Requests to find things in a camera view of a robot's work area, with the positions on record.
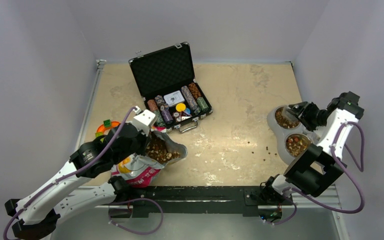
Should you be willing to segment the pet food bag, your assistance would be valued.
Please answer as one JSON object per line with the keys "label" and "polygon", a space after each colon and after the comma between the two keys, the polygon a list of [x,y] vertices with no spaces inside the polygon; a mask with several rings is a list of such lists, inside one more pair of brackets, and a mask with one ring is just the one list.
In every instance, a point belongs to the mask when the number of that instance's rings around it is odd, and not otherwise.
{"label": "pet food bag", "polygon": [[185,145],[173,141],[166,130],[154,129],[144,154],[131,154],[110,170],[112,177],[122,177],[134,188],[151,185],[165,167],[172,165],[188,155]]}

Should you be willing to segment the grey metal scoop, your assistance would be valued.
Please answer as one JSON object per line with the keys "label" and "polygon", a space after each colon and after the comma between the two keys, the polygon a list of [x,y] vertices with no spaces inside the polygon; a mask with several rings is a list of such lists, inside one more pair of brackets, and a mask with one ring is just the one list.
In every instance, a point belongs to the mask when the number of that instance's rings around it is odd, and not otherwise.
{"label": "grey metal scoop", "polygon": [[290,111],[290,109],[287,106],[284,106],[281,111],[281,115],[287,119],[290,122],[296,122],[298,119],[295,117],[295,115]]}

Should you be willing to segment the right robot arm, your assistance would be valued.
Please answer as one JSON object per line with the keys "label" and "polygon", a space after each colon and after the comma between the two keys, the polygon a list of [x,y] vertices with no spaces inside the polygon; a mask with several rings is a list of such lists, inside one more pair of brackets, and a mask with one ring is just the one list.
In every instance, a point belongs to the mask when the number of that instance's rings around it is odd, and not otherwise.
{"label": "right robot arm", "polygon": [[[269,127],[277,140],[278,153],[288,168],[283,174],[271,176],[266,181],[260,191],[264,202],[282,203],[282,192],[289,188],[318,197],[343,174],[343,169],[333,156],[342,158],[352,123],[357,123],[364,115],[359,99],[360,96],[349,91],[333,98],[325,109],[307,101],[285,105],[281,116],[299,122],[292,129],[280,126],[274,113],[267,116]],[[296,157],[288,152],[286,145],[292,135],[309,140],[308,147]]]}

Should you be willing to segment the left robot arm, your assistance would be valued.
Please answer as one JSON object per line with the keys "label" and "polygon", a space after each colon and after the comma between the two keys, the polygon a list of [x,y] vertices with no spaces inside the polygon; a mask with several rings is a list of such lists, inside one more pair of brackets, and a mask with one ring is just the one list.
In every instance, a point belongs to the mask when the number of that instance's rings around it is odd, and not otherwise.
{"label": "left robot arm", "polygon": [[11,220],[5,226],[3,239],[12,231],[16,240],[41,240],[49,236],[63,220],[101,204],[114,201],[118,205],[129,199],[130,186],[121,176],[82,195],[70,194],[101,173],[111,170],[133,154],[144,153],[156,115],[138,106],[107,135],[82,144],[63,167],[40,188],[22,199],[9,199],[5,210]]}

